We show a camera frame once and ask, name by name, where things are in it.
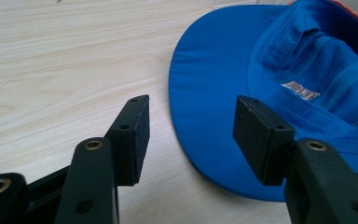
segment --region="blue fabric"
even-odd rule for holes
[[[290,89],[295,82],[311,92]],[[179,41],[170,70],[177,137],[190,161],[218,186],[283,201],[263,187],[232,139],[237,95],[260,99],[296,128],[296,139],[332,144],[358,172],[358,20],[335,3],[216,10]]]

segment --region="white tag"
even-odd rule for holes
[[[292,90],[295,94],[297,94],[298,96],[300,96],[301,98],[303,98],[306,101],[310,101],[313,98],[321,95],[318,92],[307,90],[305,87],[296,83],[295,81],[283,83],[282,86],[286,87],[289,90]]]

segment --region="blue hat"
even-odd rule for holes
[[[169,77],[172,121],[195,168],[223,189],[284,201],[263,187],[232,137],[237,95],[261,100],[295,139],[333,145],[358,173],[358,17],[328,0],[213,11],[180,39]]]

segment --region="wooden table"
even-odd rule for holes
[[[0,0],[0,173],[31,183],[103,136],[134,96],[149,94],[141,182],[119,188],[122,223],[290,223],[284,203],[243,198],[191,166],[168,102],[173,50],[213,1]]]

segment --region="tabletop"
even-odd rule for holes
[[[206,180],[176,139],[172,53],[212,10],[212,0],[0,0],[0,174],[31,183],[69,165],[79,142],[149,94],[149,147],[140,183],[118,188],[121,223],[290,223],[285,203]]]

